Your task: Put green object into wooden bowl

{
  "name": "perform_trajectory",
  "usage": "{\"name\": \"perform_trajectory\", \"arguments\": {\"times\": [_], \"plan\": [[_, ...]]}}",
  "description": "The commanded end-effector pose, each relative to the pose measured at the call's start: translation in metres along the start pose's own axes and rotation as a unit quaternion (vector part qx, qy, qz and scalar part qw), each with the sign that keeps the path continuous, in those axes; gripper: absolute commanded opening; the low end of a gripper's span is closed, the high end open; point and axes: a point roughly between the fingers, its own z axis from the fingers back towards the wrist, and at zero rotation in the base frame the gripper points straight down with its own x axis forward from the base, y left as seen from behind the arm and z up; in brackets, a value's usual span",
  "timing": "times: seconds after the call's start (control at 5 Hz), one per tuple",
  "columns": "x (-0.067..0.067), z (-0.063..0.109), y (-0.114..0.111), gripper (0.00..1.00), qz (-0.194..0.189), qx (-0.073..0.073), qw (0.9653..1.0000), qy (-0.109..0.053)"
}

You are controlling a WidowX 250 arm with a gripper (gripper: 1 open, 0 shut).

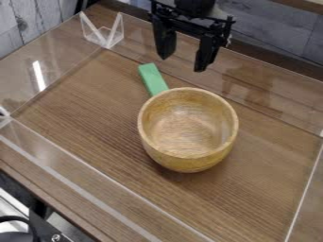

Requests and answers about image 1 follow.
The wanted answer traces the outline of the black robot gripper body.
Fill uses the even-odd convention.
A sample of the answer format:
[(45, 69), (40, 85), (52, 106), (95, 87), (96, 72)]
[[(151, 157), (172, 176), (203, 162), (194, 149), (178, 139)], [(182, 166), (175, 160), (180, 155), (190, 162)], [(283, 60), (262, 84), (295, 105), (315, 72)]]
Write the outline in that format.
[(232, 14), (219, 7), (219, 0), (150, 0), (150, 18), (155, 35), (167, 36), (176, 31), (199, 36), (212, 33), (231, 34), (236, 23)]

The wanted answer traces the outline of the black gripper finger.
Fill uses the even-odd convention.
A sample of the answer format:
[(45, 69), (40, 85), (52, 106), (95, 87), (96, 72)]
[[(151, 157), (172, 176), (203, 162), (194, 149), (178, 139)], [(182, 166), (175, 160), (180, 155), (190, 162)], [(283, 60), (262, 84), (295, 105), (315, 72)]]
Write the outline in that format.
[(203, 72), (215, 61), (220, 48), (220, 36), (206, 33), (200, 37), (199, 49), (196, 51), (195, 71)]
[(176, 48), (176, 33), (171, 23), (159, 16), (151, 17), (156, 53), (166, 60)]

